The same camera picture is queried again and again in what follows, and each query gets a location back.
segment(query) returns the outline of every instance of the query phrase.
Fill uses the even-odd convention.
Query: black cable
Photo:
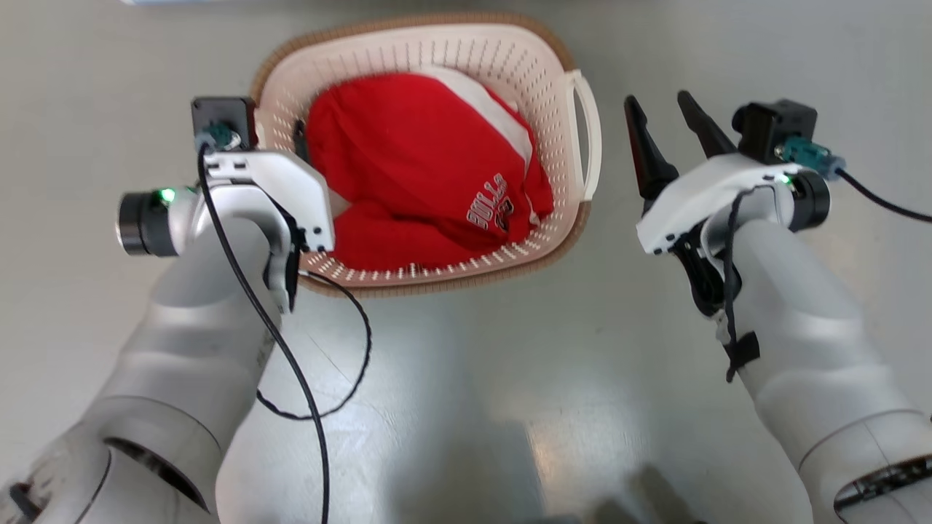
[[[732,211],[728,214],[728,234],[725,237],[725,253],[724,259],[722,262],[725,265],[725,283],[724,283],[724,309],[725,309],[725,327],[728,329],[728,353],[729,357],[732,358],[732,352],[738,342],[738,336],[736,333],[736,328],[734,327],[734,296],[736,292],[734,290],[734,280],[737,278],[737,275],[734,274],[734,234],[738,230],[738,211],[741,209],[741,200],[744,200],[747,195],[750,195],[760,187],[766,186],[757,186],[752,187],[751,189],[745,189],[738,193],[738,196],[734,198],[732,202]],[[737,372],[736,361],[732,358],[732,362],[728,367],[728,374],[725,376],[725,379],[728,383],[732,383],[734,380],[734,374]]]
[[[858,182],[854,176],[851,176],[850,174],[848,174],[848,172],[845,171],[844,169],[835,170],[835,173],[841,176],[845,182],[851,185],[851,187],[856,189],[858,193],[860,193],[861,195],[864,195],[865,197],[867,197],[868,200],[886,209],[887,211],[892,211],[893,213],[899,214],[900,216],[905,216],[907,218],[911,218],[913,220],[918,220],[920,222],[927,222],[929,224],[932,224],[932,216],[929,216],[928,214],[917,213],[915,211],[910,211],[905,208],[901,208],[892,202],[889,202],[887,200],[884,200],[878,197],[876,194],[874,194],[873,191],[861,185],[861,183]]]
[[[365,355],[363,357],[363,366],[359,370],[359,375],[356,377],[356,381],[353,382],[352,389],[349,390],[349,394],[342,401],[340,401],[340,403],[337,404],[336,407],[329,409],[325,411],[323,414],[321,414],[321,418],[323,418],[323,417],[333,415],[334,413],[337,413],[337,411],[339,411],[340,409],[343,409],[343,407],[352,399],[353,395],[356,394],[356,391],[359,390],[360,384],[363,383],[363,378],[365,377],[365,371],[366,369],[369,368],[369,361],[372,358],[372,325],[369,324],[369,316],[365,314],[363,305],[359,303],[359,300],[357,300],[356,297],[353,296],[353,293],[349,289],[328,279],[327,277],[323,275],[319,275],[317,273],[312,273],[312,272],[309,272],[308,274],[315,279],[318,279],[318,280],[321,280],[321,281],[324,281],[330,284],[335,289],[340,291],[340,293],[342,293],[343,295],[346,295],[349,301],[352,302],[353,306],[356,306],[356,310],[359,312],[360,316],[363,317],[363,324],[365,324]],[[314,420],[313,414],[295,415],[294,413],[282,411],[281,409],[279,409],[278,406],[275,406],[275,404],[273,404],[270,400],[266,399],[265,396],[262,395],[262,392],[260,391],[256,391],[255,396],[256,398],[259,399],[259,402],[263,406],[267,407],[269,411],[271,411],[272,413],[275,413],[279,417],[283,417],[285,419],[288,419],[289,421],[312,421]]]
[[[301,367],[297,364],[297,360],[295,360],[295,355],[288,347],[284,337],[281,336],[279,328],[268,316],[266,309],[262,307],[262,304],[259,302],[259,297],[255,295],[255,291],[253,291],[253,288],[249,285],[249,281],[246,280],[246,275],[242,272],[240,263],[237,262],[236,255],[233,253],[233,248],[230,246],[229,239],[226,237],[223,224],[220,223],[220,215],[217,213],[217,208],[213,204],[210,185],[207,182],[207,169],[204,167],[204,156],[207,154],[208,149],[210,149],[210,146],[203,144],[198,150],[198,179],[200,180],[200,186],[202,188],[201,193],[204,195],[204,203],[207,206],[208,213],[211,215],[213,228],[217,232],[217,238],[220,240],[220,245],[224,249],[224,254],[229,261],[230,267],[233,269],[233,274],[236,275],[236,280],[240,282],[240,286],[242,286],[242,290],[253,304],[255,312],[259,314],[263,324],[266,325],[266,329],[268,329],[268,332],[275,338],[275,341],[278,342],[281,352],[284,353],[285,358],[288,359],[288,364],[291,365],[298,383],[301,384],[301,391],[304,392],[305,398],[308,399],[310,413],[315,417],[314,425],[317,427],[317,438],[321,444],[321,473],[323,475],[323,508],[321,510],[321,523],[326,524],[330,516],[330,458],[327,455],[327,440],[326,436],[323,434],[323,423],[320,418],[321,413],[317,409],[317,403],[314,401],[314,393],[310,391],[308,380],[304,377],[304,373],[301,372]]]

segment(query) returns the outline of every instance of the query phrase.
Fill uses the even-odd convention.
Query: cable connector
[[[831,150],[801,136],[793,136],[782,145],[778,145],[774,154],[785,162],[800,164],[804,168],[817,172],[822,178],[838,180],[838,170],[848,167],[843,157],[833,155]]]
[[[211,124],[194,135],[195,148],[200,151],[200,147],[206,144],[208,153],[230,151],[240,147],[241,143],[242,138],[226,124]]]

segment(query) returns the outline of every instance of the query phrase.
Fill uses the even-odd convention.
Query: laundry basket
[[[596,102],[563,43],[526,17],[436,15],[299,36],[278,48],[253,82],[259,146],[294,150],[295,122],[304,119],[315,97],[334,84],[431,64],[457,69],[517,104],[536,135],[555,210],[525,241],[445,268],[412,265],[363,271],[322,253],[302,260],[302,269],[341,283],[357,296],[440,292],[527,274],[556,262],[585,228],[602,163]],[[588,139],[585,172],[576,96]],[[329,285],[310,278],[303,278],[302,284],[335,294]]]

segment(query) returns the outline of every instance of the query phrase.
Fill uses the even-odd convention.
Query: black strap
[[[22,516],[28,522],[35,522],[42,514],[42,508],[29,500],[28,495],[29,486],[25,484],[14,484],[9,487],[9,498],[20,509]]]
[[[761,358],[761,345],[757,340],[757,333],[750,333],[741,337],[736,343],[725,346],[725,352],[728,353],[728,359],[731,361],[728,365],[728,374],[725,379],[731,384],[734,380],[734,374],[750,362]]]

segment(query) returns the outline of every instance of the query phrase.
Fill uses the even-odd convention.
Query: teal connector
[[[804,168],[817,172],[826,180],[837,180],[838,173],[836,172],[847,167],[844,158],[832,155],[827,147],[813,144],[801,136],[788,138],[776,148],[775,153],[783,161],[800,164]]]
[[[236,133],[225,124],[213,124],[204,131],[213,137],[214,141],[216,141],[216,148],[221,151],[228,150],[230,145],[239,139],[239,137],[234,136]]]

